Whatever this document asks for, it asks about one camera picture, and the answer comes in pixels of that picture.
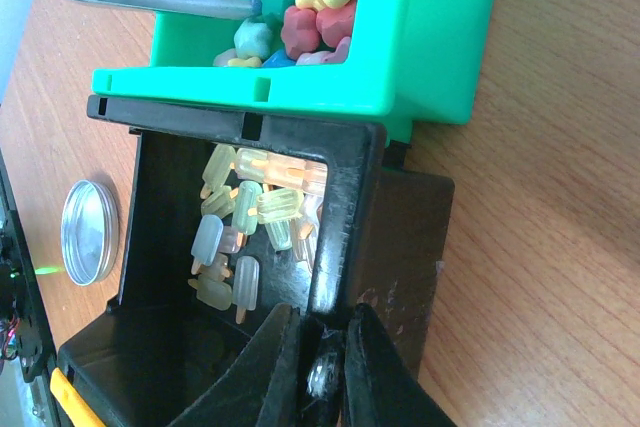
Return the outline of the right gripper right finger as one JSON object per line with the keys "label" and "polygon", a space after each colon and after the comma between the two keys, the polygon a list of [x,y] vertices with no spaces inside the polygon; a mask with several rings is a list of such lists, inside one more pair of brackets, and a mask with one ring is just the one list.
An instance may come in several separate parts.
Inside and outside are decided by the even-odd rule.
{"label": "right gripper right finger", "polygon": [[346,332],[345,426],[452,426],[414,379],[374,309],[357,305]]}

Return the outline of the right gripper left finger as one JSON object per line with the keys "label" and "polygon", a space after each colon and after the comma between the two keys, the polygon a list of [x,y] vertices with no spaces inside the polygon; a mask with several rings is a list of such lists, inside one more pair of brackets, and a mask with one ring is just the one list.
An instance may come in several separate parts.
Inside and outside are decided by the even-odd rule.
{"label": "right gripper left finger", "polygon": [[294,426],[303,316],[279,303],[229,368],[173,426]]}

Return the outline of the black popsicle candy bin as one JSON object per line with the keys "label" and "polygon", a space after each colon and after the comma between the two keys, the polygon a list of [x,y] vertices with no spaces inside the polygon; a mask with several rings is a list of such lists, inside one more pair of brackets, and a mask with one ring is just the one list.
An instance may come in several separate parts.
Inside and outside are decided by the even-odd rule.
{"label": "black popsicle candy bin", "polygon": [[[61,370],[105,424],[173,426],[279,303],[303,316],[294,426],[345,426],[346,332],[361,303],[374,309],[417,381],[451,179],[404,170],[404,148],[376,123],[98,95],[87,113],[138,134],[119,291],[58,354]],[[328,168],[313,267],[276,251],[264,228],[244,245],[260,274],[256,308],[242,323],[233,311],[200,302],[188,283],[201,174],[219,142]]]}

